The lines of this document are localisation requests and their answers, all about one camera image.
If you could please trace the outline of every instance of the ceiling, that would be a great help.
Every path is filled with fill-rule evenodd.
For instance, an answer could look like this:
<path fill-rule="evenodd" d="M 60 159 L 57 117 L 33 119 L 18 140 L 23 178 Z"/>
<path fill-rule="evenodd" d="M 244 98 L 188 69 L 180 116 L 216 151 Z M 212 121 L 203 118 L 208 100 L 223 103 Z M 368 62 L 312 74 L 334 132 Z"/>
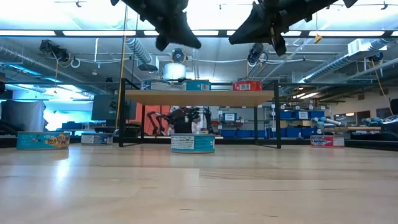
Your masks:
<path fill-rule="evenodd" d="M 359 0 L 357 6 L 353 6 L 351 9 L 340 6 L 342 2 L 338 1 L 330 9 L 324 9 L 318 13 L 318 24 L 315 22 L 314 16 L 313 21 L 309 23 L 300 21 L 293 25 L 291 29 L 314 30 L 318 26 L 322 30 L 398 30 L 398 22 L 395 19 L 398 16 L 398 7 L 393 5 L 394 1 L 385 2 L 391 4 L 387 9 L 381 10 L 382 6 L 380 4 L 383 4 L 383 1 Z M 125 8 L 122 2 L 116 7 L 112 7 L 108 0 L 81 2 L 82 7 L 76 7 L 75 3 L 70 1 L 54 2 L 51 0 L 15 0 L 6 1 L 5 5 L 10 10 L 5 10 L 0 14 L 0 29 L 25 29 L 26 27 L 29 27 L 29 29 L 52 30 L 117 29 L 117 27 L 123 27 Z M 15 8 L 18 8 L 18 14 L 15 13 L 15 10 L 11 10 Z M 203 16 L 204 10 L 206 10 L 206 14 L 211 16 Z M 203 0 L 190 0 L 190 5 L 187 9 L 188 22 L 191 28 L 196 30 L 237 29 L 247 18 L 250 10 L 251 1 L 246 0 L 207 0 L 205 3 Z M 132 27 L 137 26 L 137 29 L 145 30 L 153 29 L 148 22 L 139 21 L 136 24 L 137 16 L 132 10 L 129 10 L 128 18 Z M 0 38 L 0 46 L 12 49 L 20 54 L 29 53 L 40 62 L 55 68 L 56 61 L 51 55 L 43 54 L 39 50 L 43 39 L 49 39 L 61 48 L 67 49 L 75 58 L 90 61 L 90 63 L 82 62 L 78 68 L 60 68 L 64 72 L 78 77 L 82 82 L 104 82 L 107 77 L 112 77 L 115 81 L 119 79 L 121 63 L 115 60 L 122 58 L 123 40 L 120 38 L 98 38 L 97 48 L 96 38 L 66 37 Z M 188 57 L 192 57 L 193 49 L 188 47 L 170 44 L 163 52 L 159 52 L 155 47 L 155 38 L 139 38 L 139 40 L 150 54 L 158 57 L 161 68 L 166 63 L 171 62 L 169 55 L 177 47 L 182 48 Z M 198 50 L 197 59 L 213 61 L 197 62 L 201 79 L 209 79 L 212 82 L 232 82 L 248 75 L 248 64 L 245 59 L 252 44 L 231 45 L 227 38 L 218 37 L 200 37 L 199 40 L 202 43 L 202 48 Z M 268 52 L 270 64 L 257 65 L 253 72 L 249 74 L 250 77 L 263 82 L 273 79 L 283 79 L 284 82 L 290 82 L 293 72 L 306 73 L 327 60 L 333 59 L 347 50 L 347 44 L 354 41 L 354 39 L 323 39 L 318 44 L 314 44 L 313 39 L 286 38 L 286 41 L 288 53 L 282 57 L 278 57 L 274 49 L 265 44 L 264 48 Z M 388 61 L 396 58 L 396 52 L 396 45 L 389 46 L 389 50 L 385 52 L 384 59 Z M 131 51 L 127 49 L 124 58 L 129 58 L 131 55 Z M 2 52 L 0 51 L 0 62 L 2 62 L 2 59 Z M 280 66 L 279 64 L 285 60 L 302 61 L 287 62 Z M 100 63 L 98 66 L 98 62 L 111 61 L 114 62 Z M 192 60 L 187 60 L 184 64 L 187 67 L 187 78 L 194 78 Z M 25 68 L 32 69 L 29 65 L 25 66 Z M 140 71 L 136 67 L 136 63 L 133 63 L 133 60 L 125 60 L 124 68 L 124 77 L 129 79 L 131 79 L 132 71 L 134 71 L 133 82 L 148 78 L 159 78 L 158 73 Z M 98 75 L 94 76 L 92 74 L 93 70 Z M 358 64 L 352 63 L 338 72 L 351 75 L 361 70 L 363 70 L 363 64 L 358 62 Z M 11 78 L 16 72 L 18 71 L 7 70 L 7 77 Z M 51 71 L 41 72 L 41 76 L 22 73 L 14 76 L 13 80 L 32 82 L 38 80 L 38 78 L 54 76 L 55 72 Z M 73 81 L 61 75 L 58 79 Z"/>

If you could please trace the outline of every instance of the fluorescent light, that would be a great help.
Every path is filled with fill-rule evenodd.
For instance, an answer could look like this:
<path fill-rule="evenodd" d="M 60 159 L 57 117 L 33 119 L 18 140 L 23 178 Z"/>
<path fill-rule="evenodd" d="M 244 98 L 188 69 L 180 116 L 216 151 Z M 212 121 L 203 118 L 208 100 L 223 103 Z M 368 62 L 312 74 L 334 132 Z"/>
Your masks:
<path fill-rule="evenodd" d="M 49 99 L 49 101 L 55 101 L 55 102 L 72 102 L 73 99 L 71 98 L 60 98 L 60 99 Z"/>
<path fill-rule="evenodd" d="M 33 36 L 53 36 L 55 32 L 52 30 L 0 30 L 0 35 L 33 35 Z"/>
<path fill-rule="evenodd" d="M 295 36 L 300 36 L 301 35 L 301 31 L 289 31 L 286 34 L 281 33 L 282 36 L 284 37 L 295 37 Z"/>
<path fill-rule="evenodd" d="M 58 83 L 61 83 L 62 81 L 60 81 L 60 80 L 56 80 L 56 79 L 54 79 L 54 78 L 43 78 L 44 80 L 49 80 L 49 81 L 53 81 L 53 82 L 58 82 Z"/>
<path fill-rule="evenodd" d="M 70 30 L 62 32 L 68 36 L 132 36 L 136 34 L 136 31 L 132 30 Z"/>
<path fill-rule="evenodd" d="M 316 35 L 324 37 L 378 37 L 384 34 L 384 31 L 311 31 L 309 36 L 315 37 Z"/>
<path fill-rule="evenodd" d="M 226 35 L 233 35 L 235 33 L 235 30 L 228 30 L 226 32 Z"/>
<path fill-rule="evenodd" d="M 303 95 L 305 95 L 305 93 L 298 94 L 296 97 L 297 97 L 297 98 L 300 98 L 300 97 L 302 97 Z"/>
<path fill-rule="evenodd" d="M 316 94 L 318 94 L 318 93 L 310 93 L 310 94 L 308 94 L 308 95 L 306 95 L 306 96 L 302 96 L 300 99 L 307 99 L 307 98 L 309 98 L 309 97 L 315 96 Z"/>
<path fill-rule="evenodd" d="M 195 35 L 218 35 L 218 30 L 193 30 Z"/>
<path fill-rule="evenodd" d="M 159 33 L 156 30 L 145 30 L 144 34 L 145 35 L 159 35 Z"/>

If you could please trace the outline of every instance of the ceiling duct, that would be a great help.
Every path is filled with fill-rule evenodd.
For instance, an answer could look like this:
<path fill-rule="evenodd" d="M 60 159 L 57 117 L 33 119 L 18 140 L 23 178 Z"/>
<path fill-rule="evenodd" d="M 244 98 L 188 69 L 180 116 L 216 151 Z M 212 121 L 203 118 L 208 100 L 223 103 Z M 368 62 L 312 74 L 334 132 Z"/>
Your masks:
<path fill-rule="evenodd" d="M 375 55 L 381 48 L 394 42 L 394 39 L 356 39 L 352 43 L 348 44 L 348 50 L 337 56 L 337 59 L 325 62 L 304 75 L 304 78 L 298 81 L 298 83 L 311 83 L 312 81 L 327 75 L 331 72 L 335 72 L 357 60 Z M 290 93 L 294 87 L 286 87 L 282 89 L 282 93 Z"/>
<path fill-rule="evenodd" d="M 55 74 L 56 69 L 55 66 L 47 65 L 46 63 L 40 62 L 40 58 L 38 58 L 37 55 L 30 54 L 26 50 L 24 53 L 20 53 L 14 49 L 10 49 L 4 45 L 0 45 L 0 57 L 3 60 L 6 60 L 8 62 L 22 62 L 23 66 L 28 67 L 31 70 L 34 70 L 36 72 L 41 72 L 44 74 Z M 63 71 L 62 68 L 58 69 L 58 74 L 67 78 L 70 78 L 74 81 L 84 83 L 84 80 L 81 80 L 77 78 L 76 76 L 67 73 Z M 108 92 L 102 90 L 101 88 L 97 86 L 90 86 L 93 89 L 97 90 L 99 93 L 105 93 L 107 94 Z"/>

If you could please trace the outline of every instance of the label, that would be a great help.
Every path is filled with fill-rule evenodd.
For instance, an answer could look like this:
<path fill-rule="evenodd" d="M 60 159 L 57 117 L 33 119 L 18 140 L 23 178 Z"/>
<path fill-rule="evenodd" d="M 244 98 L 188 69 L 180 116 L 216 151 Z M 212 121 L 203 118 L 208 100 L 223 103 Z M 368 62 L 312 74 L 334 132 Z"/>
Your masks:
<path fill-rule="evenodd" d="M 81 143 L 83 144 L 94 144 L 94 136 L 90 136 L 90 135 L 81 135 Z"/>
<path fill-rule="evenodd" d="M 344 146 L 344 138 L 343 137 L 334 137 L 333 138 L 333 146 Z"/>
<path fill-rule="evenodd" d="M 344 147 L 343 136 L 311 136 L 311 146 L 314 147 Z"/>
<path fill-rule="evenodd" d="M 141 90 L 169 90 L 170 84 L 156 81 L 144 81 Z"/>
<path fill-rule="evenodd" d="M 193 136 L 172 136 L 172 149 L 193 149 L 194 143 Z"/>
<path fill-rule="evenodd" d="M 299 118 L 299 119 L 308 119 L 308 112 L 306 112 L 306 111 L 299 111 L 299 112 L 298 112 L 298 118 Z"/>
<path fill-rule="evenodd" d="M 240 84 L 238 87 L 239 90 L 251 90 L 250 83 Z"/>
<path fill-rule="evenodd" d="M 201 90 L 205 90 L 205 91 L 209 91 L 209 85 L 207 85 L 207 84 L 200 84 L 200 89 L 201 89 Z"/>
<path fill-rule="evenodd" d="M 224 114 L 225 121 L 235 121 L 235 114 Z"/>

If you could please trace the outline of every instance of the cable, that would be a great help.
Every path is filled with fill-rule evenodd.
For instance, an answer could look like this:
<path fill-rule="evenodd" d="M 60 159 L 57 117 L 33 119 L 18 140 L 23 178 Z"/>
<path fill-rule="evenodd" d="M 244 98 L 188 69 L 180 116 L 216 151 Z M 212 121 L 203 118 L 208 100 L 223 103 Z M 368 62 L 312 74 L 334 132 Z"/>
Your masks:
<path fill-rule="evenodd" d="M 116 126 L 115 128 L 117 129 L 119 126 L 119 114 L 120 114 L 120 101 L 121 101 L 121 92 L 120 90 L 122 89 L 122 85 L 125 85 L 125 83 L 122 83 L 122 78 L 123 78 L 123 71 L 124 71 L 124 53 L 126 51 L 126 46 L 124 46 L 126 44 L 126 28 L 127 28 L 127 12 L 128 12 L 128 6 L 126 5 L 126 7 L 124 8 L 124 29 L 123 29 L 123 43 L 122 43 L 122 63 L 121 63 L 121 67 L 120 67 L 120 79 L 119 79 L 119 97 L 118 97 L 118 110 L 116 112 Z"/>
<path fill-rule="evenodd" d="M 381 93 L 383 94 L 383 96 L 385 97 L 385 99 L 386 99 L 387 102 L 388 102 L 388 107 L 389 107 L 389 109 L 390 109 L 391 116 L 392 116 L 392 115 L 394 115 L 394 113 L 392 112 L 392 109 L 391 109 L 390 100 L 386 97 L 386 94 L 384 93 L 383 87 L 381 86 L 381 82 L 380 82 L 380 79 L 379 79 L 379 75 L 377 74 L 377 70 L 375 70 L 374 73 L 376 74 L 377 82 L 379 83 L 379 87 L 380 87 Z"/>

